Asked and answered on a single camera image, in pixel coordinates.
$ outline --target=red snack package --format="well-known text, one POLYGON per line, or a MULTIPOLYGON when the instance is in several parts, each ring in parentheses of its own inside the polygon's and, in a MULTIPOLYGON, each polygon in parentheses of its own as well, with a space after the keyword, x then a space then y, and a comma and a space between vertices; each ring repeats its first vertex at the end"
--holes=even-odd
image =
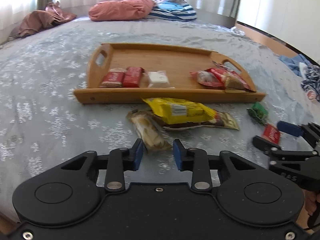
POLYGON ((138 88, 144 69, 142 67, 128 67, 124 74, 122 86, 125 88, 138 88))
POLYGON ((124 72, 123 68, 110 69, 108 74, 103 77, 100 87, 121 87, 124 72))
POLYGON ((197 71, 197 72, 190 72, 191 77, 196 79, 199 84, 208 87, 223 87, 223 84, 208 71, 197 71))
POLYGON ((279 144, 280 141, 280 131, 277 127, 273 126, 272 124, 267 124, 266 128, 263 132, 262 138, 274 143, 279 144))
POLYGON ((214 74, 216 78, 224 84, 226 89, 237 89, 237 90, 251 90, 249 85, 234 71, 227 69, 221 64, 216 64, 216 67, 209 68, 206 71, 214 74))

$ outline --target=barcode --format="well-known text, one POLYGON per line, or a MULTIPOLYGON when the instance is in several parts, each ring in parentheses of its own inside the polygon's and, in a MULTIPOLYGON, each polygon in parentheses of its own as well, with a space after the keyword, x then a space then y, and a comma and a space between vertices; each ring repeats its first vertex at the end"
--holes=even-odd
POLYGON ((172 116, 177 115, 185 115, 187 116, 187 107, 177 104, 170 104, 171 105, 171 114, 172 116))

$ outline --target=brown cloth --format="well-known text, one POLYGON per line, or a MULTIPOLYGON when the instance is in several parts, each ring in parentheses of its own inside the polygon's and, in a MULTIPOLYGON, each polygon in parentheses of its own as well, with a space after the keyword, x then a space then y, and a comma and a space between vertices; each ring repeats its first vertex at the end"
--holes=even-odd
POLYGON ((76 18, 77 15, 62 11, 59 5, 59 2, 50 2, 45 11, 35 10, 29 13, 21 24, 12 30, 10 37, 24 38, 76 18))

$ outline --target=wooden floor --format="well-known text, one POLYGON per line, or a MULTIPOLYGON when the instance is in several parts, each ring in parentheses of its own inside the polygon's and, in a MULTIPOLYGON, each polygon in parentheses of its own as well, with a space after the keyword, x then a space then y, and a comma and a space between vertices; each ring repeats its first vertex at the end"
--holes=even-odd
MULTIPOLYGON (((252 30, 252 29, 247 28, 247 27, 240 25, 240 24, 236 24, 236 27, 240 30, 243 30, 245 32, 245 34, 249 38, 251 38, 253 41, 256 41, 258 43, 261 43, 262 45, 269 47, 274 53, 276 53, 278 55, 285 55, 287 57, 294 57, 297 55, 297 53, 295 53, 291 49, 289 49, 286 46, 284 46, 283 44, 265 36, 262 33, 259 33, 255 30, 252 30)), ((300 216, 297 220, 298 225, 300 225, 302 228, 307 228, 308 227, 307 226, 307 219, 308 219, 308 213, 303 208, 300 213, 300 216)), ((2 233, 7 234, 10 231, 12 231, 14 227, 15 227, 15 225, 13 223, 0 217, 0 231, 2 233)))
POLYGON ((248 36, 251 40, 267 46, 274 53, 276 53, 278 55, 285 55, 287 57, 294 57, 297 55, 297 53, 294 52, 293 50, 287 48, 283 44, 279 43, 278 41, 273 40, 270 37, 267 37, 266 35, 264 35, 262 33, 259 33, 253 29, 250 29, 250 28, 245 27, 243 25, 240 25, 238 23, 236 23, 236 27, 238 29, 244 31, 245 35, 248 36))

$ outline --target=person's hand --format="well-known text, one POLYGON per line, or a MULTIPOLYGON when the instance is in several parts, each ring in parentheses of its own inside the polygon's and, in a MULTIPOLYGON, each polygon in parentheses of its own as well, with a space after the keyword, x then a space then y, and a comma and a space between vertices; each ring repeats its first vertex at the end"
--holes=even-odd
POLYGON ((317 209, 316 203, 320 203, 320 194, 317 195, 315 192, 306 190, 305 196, 305 209, 307 210, 308 214, 312 216, 317 209))

